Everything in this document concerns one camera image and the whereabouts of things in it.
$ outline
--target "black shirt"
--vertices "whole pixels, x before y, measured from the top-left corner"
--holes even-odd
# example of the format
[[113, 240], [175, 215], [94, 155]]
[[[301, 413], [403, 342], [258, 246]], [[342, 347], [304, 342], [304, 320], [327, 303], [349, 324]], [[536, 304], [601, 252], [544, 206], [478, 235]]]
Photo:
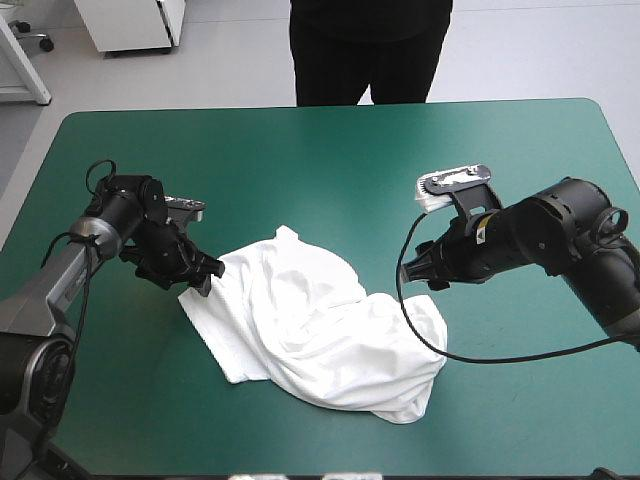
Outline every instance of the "black shirt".
[[352, 42], [394, 42], [424, 32], [451, 12], [452, 0], [291, 0], [291, 15]]

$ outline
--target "gray floor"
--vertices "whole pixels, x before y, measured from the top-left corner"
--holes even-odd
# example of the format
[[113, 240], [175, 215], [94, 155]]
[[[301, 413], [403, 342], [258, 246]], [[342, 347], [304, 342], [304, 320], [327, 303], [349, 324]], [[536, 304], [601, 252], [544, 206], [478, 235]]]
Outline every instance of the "gray floor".
[[[430, 101], [592, 98], [640, 178], [640, 0], [455, 4]], [[12, 13], [56, 42], [31, 51], [54, 100], [0, 106], [0, 245], [69, 113], [293, 105], [288, 10], [288, 0], [188, 0], [179, 49], [117, 59], [95, 51], [72, 0]]]

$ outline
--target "white cabinet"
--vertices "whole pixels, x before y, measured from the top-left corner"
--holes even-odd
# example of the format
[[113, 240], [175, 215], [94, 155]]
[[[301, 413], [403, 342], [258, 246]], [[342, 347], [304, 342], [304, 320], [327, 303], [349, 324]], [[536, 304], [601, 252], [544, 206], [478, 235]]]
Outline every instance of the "white cabinet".
[[180, 43], [185, 0], [75, 0], [99, 52]]

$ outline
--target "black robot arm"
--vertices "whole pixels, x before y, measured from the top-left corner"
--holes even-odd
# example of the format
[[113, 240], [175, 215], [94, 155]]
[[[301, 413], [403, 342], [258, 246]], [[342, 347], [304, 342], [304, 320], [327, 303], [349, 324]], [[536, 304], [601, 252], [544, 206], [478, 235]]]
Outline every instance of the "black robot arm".
[[69, 244], [0, 302], [0, 480], [47, 469], [60, 478], [86, 476], [49, 438], [62, 416], [81, 333], [65, 312], [83, 286], [86, 300], [87, 282], [105, 261], [119, 255], [137, 265], [141, 278], [165, 289], [185, 282], [203, 296], [211, 275], [224, 272], [186, 234], [187, 224], [201, 218], [202, 202], [165, 197], [158, 180], [116, 175], [115, 163], [106, 162], [111, 172], [90, 190], [90, 205], [66, 234]]
[[607, 335], [640, 347], [640, 255], [623, 235], [627, 212], [575, 178], [502, 208], [489, 179], [483, 165], [418, 179], [417, 200], [427, 212], [453, 204], [458, 216], [442, 237], [418, 246], [402, 280], [440, 290], [534, 263], [562, 276]]

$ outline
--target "black pants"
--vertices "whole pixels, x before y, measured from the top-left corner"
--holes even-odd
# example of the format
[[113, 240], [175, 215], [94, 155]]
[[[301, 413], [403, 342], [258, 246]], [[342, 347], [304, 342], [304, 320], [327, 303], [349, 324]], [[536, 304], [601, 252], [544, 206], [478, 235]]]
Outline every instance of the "black pants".
[[355, 105], [369, 85], [376, 104], [425, 102], [448, 28], [449, 15], [443, 15], [407, 40], [352, 43], [326, 36], [292, 15], [298, 106]]

